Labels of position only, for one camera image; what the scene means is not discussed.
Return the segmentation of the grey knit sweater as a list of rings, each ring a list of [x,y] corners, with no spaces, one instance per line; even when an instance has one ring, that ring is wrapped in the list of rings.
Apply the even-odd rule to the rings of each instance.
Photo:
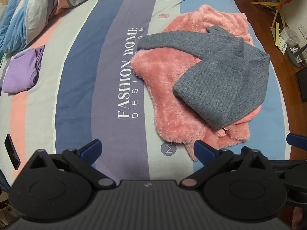
[[[137,75],[146,54],[157,48],[172,48],[200,61],[190,67],[172,87],[173,94],[217,131],[229,126],[264,102],[270,56],[235,37],[223,28],[212,26],[205,33],[170,31],[148,35],[138,44],[132,60]]]

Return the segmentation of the pink fluffy garment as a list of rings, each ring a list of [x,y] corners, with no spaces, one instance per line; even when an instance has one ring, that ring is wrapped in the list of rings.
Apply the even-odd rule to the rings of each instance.
[[[179,15],[140,40],[131,66],[151,96],[157,133],[191,158],[197,140],[222,149],[250,139],[268,58],[254,47],[245,14],[202,5]]]

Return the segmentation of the black phone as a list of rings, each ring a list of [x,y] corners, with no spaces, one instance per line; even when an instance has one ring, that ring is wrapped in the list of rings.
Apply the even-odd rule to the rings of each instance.
[[[10,134],[7,134],[4,145],[15,170],[18,170],[21,161],[13,144]]]

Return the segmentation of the folded purple garment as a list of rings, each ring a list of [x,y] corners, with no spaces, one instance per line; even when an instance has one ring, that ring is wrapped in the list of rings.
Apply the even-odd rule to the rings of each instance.
[[[36,85],[41,69],[45,45],[29,48],[10,60],[2,90],[6,94],[18,94]]]

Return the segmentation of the yellow wooden stand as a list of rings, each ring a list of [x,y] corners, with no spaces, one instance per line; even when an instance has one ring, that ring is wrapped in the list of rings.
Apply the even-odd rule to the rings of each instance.
[[[285,16],[283,12],[283,5],[290,3],[292,0],[252,0],[253,5],[259,5],[261,7],[269,7],[274,13],[274,19],[272,21],[270,29],[272,30],[275,27],[277,15],[280,15],[281,24],[284,28],[286,26]]]

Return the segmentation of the striped crumpled duvet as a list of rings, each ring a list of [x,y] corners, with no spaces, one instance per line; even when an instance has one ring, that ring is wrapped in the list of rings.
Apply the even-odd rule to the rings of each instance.
[[[51,17],[86,0],[9,0],[1,16],[1,53],[25,49]]]

